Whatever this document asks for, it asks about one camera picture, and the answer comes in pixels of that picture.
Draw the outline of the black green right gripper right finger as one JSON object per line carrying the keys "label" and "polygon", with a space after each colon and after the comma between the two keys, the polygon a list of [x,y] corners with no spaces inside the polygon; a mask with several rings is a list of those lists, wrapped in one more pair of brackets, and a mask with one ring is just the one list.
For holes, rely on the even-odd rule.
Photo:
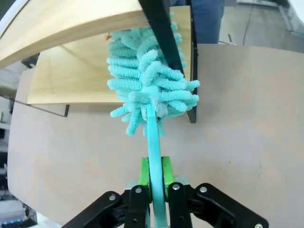
{"label": "black green right gripper right finger", "polygon": [[169,156],[161,159],[172,228],[191,228],[191,214],[213,228],[267,228],[268,221],[209,183],[196,188],[173,175]]}

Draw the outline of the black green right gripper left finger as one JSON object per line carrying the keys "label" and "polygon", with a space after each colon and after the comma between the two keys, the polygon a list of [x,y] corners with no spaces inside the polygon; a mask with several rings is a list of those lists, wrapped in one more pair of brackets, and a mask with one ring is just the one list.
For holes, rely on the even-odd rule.
{"label": "black green right gripper left finger", "polygon": [[65,228],[149,228],[151,187],[149,160],[142,158],[139,183],[122,194],[108,191],[86,207]]}

